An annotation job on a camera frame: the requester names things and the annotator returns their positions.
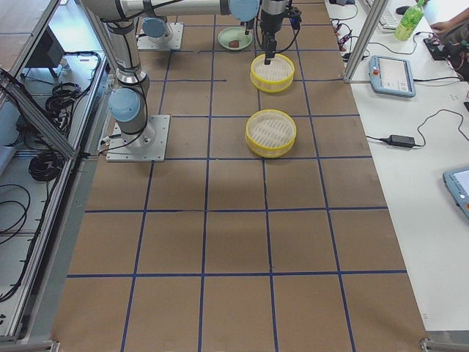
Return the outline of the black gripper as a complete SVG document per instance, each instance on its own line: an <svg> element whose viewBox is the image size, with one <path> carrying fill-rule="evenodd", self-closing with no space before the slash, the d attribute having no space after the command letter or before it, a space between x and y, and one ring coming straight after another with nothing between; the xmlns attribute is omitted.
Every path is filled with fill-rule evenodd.
<svg viewBox="0 0 469 352"><path fill-rule="evenodd" d="M289 19L294 31L300 29L301 11L287 0L264 0L261 1L260 27L263 34L263 50L265 52L264 64L270 65L276 55L277 41L275 33L281 30L283 20ZM254 21L245 22L245 35L249 35L254 27Z"/></svg>

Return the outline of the person hand at desk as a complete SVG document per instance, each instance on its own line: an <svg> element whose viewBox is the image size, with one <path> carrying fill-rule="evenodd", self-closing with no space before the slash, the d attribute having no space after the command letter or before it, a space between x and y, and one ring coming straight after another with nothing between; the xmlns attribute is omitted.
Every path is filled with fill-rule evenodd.
<svg viewBox="0 0 469 352"><path fill-rule="evenodd" d="M452 21L441 21L431 24L430 27L434 32L442 34L450 31L453 27L453 23Z"/></svg>

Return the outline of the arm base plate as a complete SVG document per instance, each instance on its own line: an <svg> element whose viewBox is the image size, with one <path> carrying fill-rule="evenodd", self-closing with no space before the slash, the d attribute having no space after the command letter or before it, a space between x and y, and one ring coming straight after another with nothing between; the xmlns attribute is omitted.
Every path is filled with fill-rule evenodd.
<svg viewBox="0 0 469 352"><path fill-rule="evenodd" d="M151 115L147 127L137 140L135 136L122 134L115 122L113 134L120 134L112 139L106 153L108 162L164 162L170 126L169 115Z"/></svg>
<svg viewBox="0 0 469 352"><path fill-rule="evenodd" d="M137 46L140 51L179 51L183 23L169 23L160 18L145 18L141 24Z"/></svg>

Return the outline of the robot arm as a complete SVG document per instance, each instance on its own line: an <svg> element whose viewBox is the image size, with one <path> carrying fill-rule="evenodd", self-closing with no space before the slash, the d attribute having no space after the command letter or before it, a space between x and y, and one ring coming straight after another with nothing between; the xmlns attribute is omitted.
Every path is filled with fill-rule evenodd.
<svg viewBox="0 0 469 352"><path fill-rule="evenodd" d="M252 23L260 19L261 48L265 52L264 64L269 65L280 51L277 49L276 33L287 18L292 29L300 31L301 11L290 1L143 1L142 21L144 34L157 41L168 37L169 15L232 15L249 31Z"/></svg>
<svg viewBox="0 0 469 352"><path fill-rule="evenodd" d="M158 48L180 47L183 25L169 23L169 16L233 15L247 30L257 17L265 15L269 25L267 38L275 37L274 22L285 16L285 1L84 1L87 11L97 17L107 32L117 67L116 82L108 98L108 111L116 121L120 137L101 150L114 161L163 161L166 154L170 117L149 113L147 72L141 67L138 18L143 33Z"/></svg>

